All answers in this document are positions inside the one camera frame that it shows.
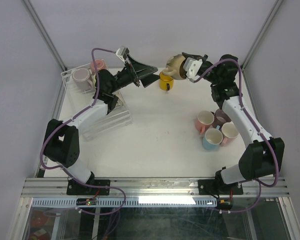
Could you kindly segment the beige stoneware mug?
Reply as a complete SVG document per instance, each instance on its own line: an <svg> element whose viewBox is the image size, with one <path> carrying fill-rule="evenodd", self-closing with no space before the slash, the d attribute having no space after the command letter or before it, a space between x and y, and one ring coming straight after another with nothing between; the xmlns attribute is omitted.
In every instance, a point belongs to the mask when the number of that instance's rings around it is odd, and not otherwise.
<svg viewBox="0 0 300 240"><path fill-rule="evenodd" d="M170 76L174 80L185 80L186 71L184 70L186 58L182 54L172 56L166 63L165 68L162 70L162 74Z"/></svg>

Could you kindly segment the pink patterned mug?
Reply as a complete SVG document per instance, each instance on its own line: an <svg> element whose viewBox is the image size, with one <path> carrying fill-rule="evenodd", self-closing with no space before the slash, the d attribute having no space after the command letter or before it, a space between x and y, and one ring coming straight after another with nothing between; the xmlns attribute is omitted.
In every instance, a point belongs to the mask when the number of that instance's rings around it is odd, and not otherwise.
<svg viewBox="0 0 300 240"><path fill-rule="evenodd" d="M104 59L96 59L95 61L91 61L89 67L93 74L96 73L96 69L98 71L108 69Z"/></svg>

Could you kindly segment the lavender mug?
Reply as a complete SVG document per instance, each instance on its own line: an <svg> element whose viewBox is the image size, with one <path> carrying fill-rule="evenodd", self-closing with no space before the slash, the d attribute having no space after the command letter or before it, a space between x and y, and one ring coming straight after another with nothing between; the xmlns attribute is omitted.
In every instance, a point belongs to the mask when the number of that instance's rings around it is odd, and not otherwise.
<svg viewBox="0 0 300 240"><path fill-rule="evenodd" d="M86 68L78 68L72 73L72 79L77 87L82 91L89 91L94 89L94 83L91 73Z"/></svg>

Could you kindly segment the green-inside patterned mug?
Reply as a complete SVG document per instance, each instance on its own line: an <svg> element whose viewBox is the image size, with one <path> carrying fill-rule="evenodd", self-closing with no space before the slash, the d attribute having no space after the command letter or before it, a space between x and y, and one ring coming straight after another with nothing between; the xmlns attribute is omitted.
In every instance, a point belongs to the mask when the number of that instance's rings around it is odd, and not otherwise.
<svg viewBox="0 0 300 240"><path fill-rule="evenodd" d="M116 97L117 97L117 102L116 102L115 107L117 108L117 107L124 106L125 105L125 101L124 101L123 97L121 95L116 95Z"/></svg>

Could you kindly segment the pale yellow mug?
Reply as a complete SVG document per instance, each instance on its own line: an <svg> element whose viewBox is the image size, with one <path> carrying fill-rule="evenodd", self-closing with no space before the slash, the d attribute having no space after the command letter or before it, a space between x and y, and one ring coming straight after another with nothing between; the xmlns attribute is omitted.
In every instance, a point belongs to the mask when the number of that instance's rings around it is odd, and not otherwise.
<svg viewBox="0 0 300 240"><path fill-rule="evenodd" d="M92 76L92 85L93 85L93 89L96 89L96 75Z"/></svg>

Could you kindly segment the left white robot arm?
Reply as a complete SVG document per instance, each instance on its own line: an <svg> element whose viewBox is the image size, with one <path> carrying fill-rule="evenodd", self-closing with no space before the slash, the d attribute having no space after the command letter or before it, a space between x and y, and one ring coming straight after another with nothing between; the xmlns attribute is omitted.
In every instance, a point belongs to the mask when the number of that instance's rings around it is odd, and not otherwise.
<svg viewBox="0 0 300 240"><path fill-rule="evenodd" d="M136 61L128 53L122 60L124 67L116 74L96 69L91 103L68 120L51 119L46 127L40 156L57 163L56 167L77 182L77 188L86 195L95 188L95 175L79 160L80 135L115 109L119 100L115 92L130 84L146 88L159 79L157 67Z"/></svg>

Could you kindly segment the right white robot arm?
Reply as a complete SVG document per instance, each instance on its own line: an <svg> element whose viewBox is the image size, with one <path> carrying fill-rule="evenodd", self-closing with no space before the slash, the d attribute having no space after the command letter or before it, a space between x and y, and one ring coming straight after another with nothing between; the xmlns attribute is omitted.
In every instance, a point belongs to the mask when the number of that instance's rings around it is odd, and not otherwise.
<svg viewBox="0 0 300 240"><path fill-rule="evenodd" d="M182 53L186 78L197 83L202 79L210 82L211 96L219 108L229 116L245 144L238 164L215 173L211 188L220 194L226 193L234 184L257 181L273 188L279 180L285 143L273 137L252 116L244 104L242 94L243 73L238 58L225 54L213 64L207 55Z"/></svg>

